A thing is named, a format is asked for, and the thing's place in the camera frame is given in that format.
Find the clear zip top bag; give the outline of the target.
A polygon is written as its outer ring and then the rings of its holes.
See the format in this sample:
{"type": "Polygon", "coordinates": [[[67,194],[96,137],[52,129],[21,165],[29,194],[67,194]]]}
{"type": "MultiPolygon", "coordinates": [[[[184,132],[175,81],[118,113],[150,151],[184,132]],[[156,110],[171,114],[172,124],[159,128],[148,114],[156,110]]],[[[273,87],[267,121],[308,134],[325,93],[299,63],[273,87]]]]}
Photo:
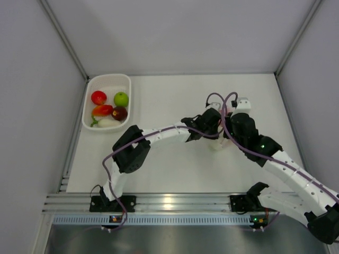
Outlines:
{"type": "Polygon", "coordinates": [[[208,145],[210,149],[214,151],[221,151],[221,150],[226,149],[228,146],[230,146],[231,141],[227,138],[224,138],[223,134],[220,134],[218,139],[214,139],[214,140],[209,139],[208,145]]]}

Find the red orange fake fruit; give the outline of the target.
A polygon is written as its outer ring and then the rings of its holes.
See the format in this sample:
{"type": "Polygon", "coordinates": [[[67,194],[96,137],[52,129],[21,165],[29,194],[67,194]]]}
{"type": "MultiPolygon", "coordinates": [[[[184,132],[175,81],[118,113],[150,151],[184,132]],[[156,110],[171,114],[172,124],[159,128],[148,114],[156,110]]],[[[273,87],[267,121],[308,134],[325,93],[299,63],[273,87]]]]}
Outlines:
{"type": "Polygon", "coordinates": [[[113,112],[113,106],[112,105],[98,105],[95,108],[93,108],[92,110],[92,116],[100,116],[100,117],[104,117],[104,116],[108,116],[111,115],[113,112]]]}

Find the red fake tomato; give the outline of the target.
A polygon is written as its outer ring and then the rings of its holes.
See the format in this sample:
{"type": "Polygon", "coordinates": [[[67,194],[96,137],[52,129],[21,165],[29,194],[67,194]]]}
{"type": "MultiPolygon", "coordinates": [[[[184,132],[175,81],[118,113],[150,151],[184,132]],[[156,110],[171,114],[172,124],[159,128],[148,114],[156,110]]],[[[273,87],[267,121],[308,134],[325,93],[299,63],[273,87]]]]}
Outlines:
{"type": "Polygon", "coordinates": [[[91,101],[95,105],[104,105],[107,101],[107,95],[103,91],[96,90],[91,94],[91,101]]]}

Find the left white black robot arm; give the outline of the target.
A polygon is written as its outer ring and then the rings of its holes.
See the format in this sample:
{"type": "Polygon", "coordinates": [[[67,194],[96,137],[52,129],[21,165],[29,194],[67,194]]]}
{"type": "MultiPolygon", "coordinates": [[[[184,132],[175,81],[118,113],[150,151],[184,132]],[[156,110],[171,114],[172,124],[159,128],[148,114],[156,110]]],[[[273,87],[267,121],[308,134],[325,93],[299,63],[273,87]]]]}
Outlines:
{"type": "Polygon", "coordinates": [[[159,129],[143,130],[137,125],[129,127],[114,144],[112,167],[105,166],[108,158],[102,162],[108,173],[108,180],[100,189],[104,206],[110,205],[121,197],[126,177],[138,170],[152,148],[172,144],[197,141],[201,138],[219,138],[221,115],[214,108],[207,109],[195,117],[185,117],[179,122],[159,129]]]}

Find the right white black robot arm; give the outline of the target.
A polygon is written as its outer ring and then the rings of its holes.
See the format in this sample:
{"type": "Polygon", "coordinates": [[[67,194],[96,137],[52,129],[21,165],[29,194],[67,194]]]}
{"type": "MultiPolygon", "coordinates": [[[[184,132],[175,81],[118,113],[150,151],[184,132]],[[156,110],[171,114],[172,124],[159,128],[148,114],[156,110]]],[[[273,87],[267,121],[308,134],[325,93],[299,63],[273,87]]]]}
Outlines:
{"type": "Polygon", "coordinates": [[[294,195],[283,194],[272,186],[257,183],[246,193],[253,208],[270,208],[307,227],[319,241],[338,242],[338,192],[327,188],[295,163],[272,138],[259,134],[255,121],[244,112],[223,116],[225,136],[250,161],[270,172],[294,195]]]}

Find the purple fake eggplant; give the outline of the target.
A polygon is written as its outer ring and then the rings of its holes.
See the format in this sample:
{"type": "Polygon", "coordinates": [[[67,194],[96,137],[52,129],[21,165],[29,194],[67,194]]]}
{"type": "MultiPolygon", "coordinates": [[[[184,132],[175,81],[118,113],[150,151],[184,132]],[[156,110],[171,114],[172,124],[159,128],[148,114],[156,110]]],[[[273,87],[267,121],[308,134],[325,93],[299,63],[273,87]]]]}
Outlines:
{"type": "Polygon", "coordinates": [[[124,121],[128,116],[128,111],[123,106],[117,106],[113,109],[111,116],[117,121],[124,121]]]}

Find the green fake apple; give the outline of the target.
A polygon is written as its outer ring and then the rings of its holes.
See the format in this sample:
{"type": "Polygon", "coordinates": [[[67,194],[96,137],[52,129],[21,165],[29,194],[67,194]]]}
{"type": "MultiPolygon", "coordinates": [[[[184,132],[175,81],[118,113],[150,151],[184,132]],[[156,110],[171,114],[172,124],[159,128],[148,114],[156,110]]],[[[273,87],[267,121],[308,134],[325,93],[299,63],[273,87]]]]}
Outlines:
{"type": "Polygon", "coordinates": [[[127,107],[129,105],[129,97],[124,92],[118,92],[113,98],[115,106],[127,107]]]}

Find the white fake radish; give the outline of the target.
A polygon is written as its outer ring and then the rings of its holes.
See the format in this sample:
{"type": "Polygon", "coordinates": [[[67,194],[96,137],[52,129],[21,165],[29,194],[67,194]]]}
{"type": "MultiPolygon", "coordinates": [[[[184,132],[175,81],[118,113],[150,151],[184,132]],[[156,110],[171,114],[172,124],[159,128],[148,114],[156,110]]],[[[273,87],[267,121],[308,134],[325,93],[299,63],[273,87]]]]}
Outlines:
{"type": "Polygon", "coordinates": [[[98,127],[98,128],[112,128],[118,127],[121,123],[114,119],[100,119],[97,120],[95,117],[92,117],[92,123],[90,127],[98,127]]]}

